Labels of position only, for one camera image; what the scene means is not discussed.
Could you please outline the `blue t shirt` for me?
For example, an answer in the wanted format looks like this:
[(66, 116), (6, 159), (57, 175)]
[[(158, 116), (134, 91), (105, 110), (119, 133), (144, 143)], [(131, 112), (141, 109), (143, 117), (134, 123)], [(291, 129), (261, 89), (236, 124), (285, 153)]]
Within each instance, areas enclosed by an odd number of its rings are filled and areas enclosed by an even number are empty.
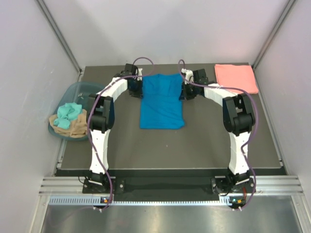
[(185, 126), (179, 99), (183, 79), (180, 74), (156, 74), (142, 79), (141, 129), (178, 130)]

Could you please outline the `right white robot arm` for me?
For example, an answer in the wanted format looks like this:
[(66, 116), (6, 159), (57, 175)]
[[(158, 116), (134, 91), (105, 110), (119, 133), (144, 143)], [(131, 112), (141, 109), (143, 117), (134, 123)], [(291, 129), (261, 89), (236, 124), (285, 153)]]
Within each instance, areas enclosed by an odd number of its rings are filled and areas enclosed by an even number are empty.
[(182, 68), (181, 100), (191, 100), (198, 95), (220, 105), (223, 124), (230, 137), (230, 162), (227, 187), (232, 192), (240, 191), (250, 179), (247, 164), (248, 141), (256, 123), (250, 98), (245, 93), (236, 94), (233, 88), (225, 88), (209, 82), (204, 69), (191, 71)]

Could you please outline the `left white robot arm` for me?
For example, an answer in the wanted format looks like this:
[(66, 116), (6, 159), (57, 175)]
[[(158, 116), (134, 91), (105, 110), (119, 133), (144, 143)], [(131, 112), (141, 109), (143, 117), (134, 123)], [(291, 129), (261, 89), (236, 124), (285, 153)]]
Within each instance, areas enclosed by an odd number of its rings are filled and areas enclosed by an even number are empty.
[(130, 96), (141, 99), (143, 97), (142, 77), (142, 68), (126, 64), (124, 70), (116, 74), (102, 91), (89, 95), (86, 117), (92, 146), (89, 170), (98, 176), (93, 186), (99, 192), (106, 192), (110, 188), (110, 180), (103, 175), (109, 168), (107, 151), (109, 134), (115, 122), (114, 102), (125, 91), (128, 91)]

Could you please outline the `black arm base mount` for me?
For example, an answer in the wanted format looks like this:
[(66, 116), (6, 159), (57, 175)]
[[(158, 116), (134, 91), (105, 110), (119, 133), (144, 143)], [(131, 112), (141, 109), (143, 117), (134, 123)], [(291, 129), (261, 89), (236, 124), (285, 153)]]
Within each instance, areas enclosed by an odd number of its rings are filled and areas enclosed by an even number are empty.
[(159, 195), (168, 197), (178, 194), (218, 195), (226, 193), (240, 193), (243, 189), (250, 192), (254, 187), (253, 179), (243, 183), (234, 183), (228, 177), (116, 177), (112, 179), (112, 188), (109, 181), (103, 183), (85, 179), (82, 193), (114, 195), (134, 194), (135, 192), (147, 197)]

